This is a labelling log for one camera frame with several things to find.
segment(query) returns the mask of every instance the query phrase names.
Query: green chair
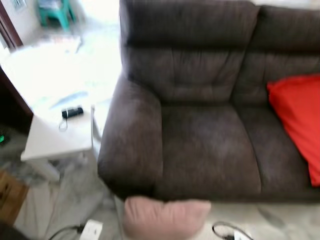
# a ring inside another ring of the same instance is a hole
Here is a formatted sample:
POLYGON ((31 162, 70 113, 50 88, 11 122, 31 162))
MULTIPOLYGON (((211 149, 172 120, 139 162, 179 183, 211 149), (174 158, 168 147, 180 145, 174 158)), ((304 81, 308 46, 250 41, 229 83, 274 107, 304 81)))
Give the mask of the green chair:
POLYGON ((39 14, 41 18, 42 26, 48 26, 47 18, 56 18, 59 20, 62 28, 67 31, 69 30, 69 21, 68 21, 68 14, 70 14, 71 19, 73 22, 76 21, 76 15, 71 9, 69 0, 62 0, 62 7, 60 9, 50 9, 50 8, 42 8, 38 7, 39 14))

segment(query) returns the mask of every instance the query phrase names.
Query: wall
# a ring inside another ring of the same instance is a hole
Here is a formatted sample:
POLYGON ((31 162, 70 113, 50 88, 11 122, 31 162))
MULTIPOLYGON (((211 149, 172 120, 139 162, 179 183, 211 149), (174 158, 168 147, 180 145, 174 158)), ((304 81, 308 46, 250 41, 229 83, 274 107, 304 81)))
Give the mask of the wall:
POLYGON ((26 7, 16 11, 11 0, 1 0, 15 30, 24 45, 29 44, 41 29, 37 17, 36 0, 25 0, 26 7))

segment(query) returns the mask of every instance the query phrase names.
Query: brown sofa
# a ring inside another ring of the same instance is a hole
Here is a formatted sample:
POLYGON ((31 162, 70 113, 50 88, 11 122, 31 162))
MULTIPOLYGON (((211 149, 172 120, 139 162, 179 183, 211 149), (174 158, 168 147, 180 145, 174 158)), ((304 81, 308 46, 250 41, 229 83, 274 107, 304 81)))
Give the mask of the brown sofa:
POLYGON ((320 73, 320 11, 121 0, 98 173, 119 197, 319 201, 266 83, 320 73))

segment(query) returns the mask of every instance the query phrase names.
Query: sofa armrest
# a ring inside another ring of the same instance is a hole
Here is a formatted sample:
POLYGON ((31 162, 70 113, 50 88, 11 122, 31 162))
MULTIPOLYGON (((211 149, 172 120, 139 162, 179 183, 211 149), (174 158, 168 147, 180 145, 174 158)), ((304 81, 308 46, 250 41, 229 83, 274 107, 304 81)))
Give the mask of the sofa armrest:
POLYGON ((162 178, 162 115, 159 99, 121 76, 105 123, 98 174, 120 198, 150 196, 162 178))

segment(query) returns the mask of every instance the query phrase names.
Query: sofa backrest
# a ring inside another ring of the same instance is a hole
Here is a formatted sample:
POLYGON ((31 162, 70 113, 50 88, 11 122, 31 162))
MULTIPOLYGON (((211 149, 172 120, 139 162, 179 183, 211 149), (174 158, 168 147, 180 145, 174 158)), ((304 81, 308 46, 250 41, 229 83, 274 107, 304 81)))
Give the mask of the sofa backrest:
POLYGON ((249 1, 120 0, 123 71, 162 102, 263 104, 267 81, 320 72, 318 13, 249 1))

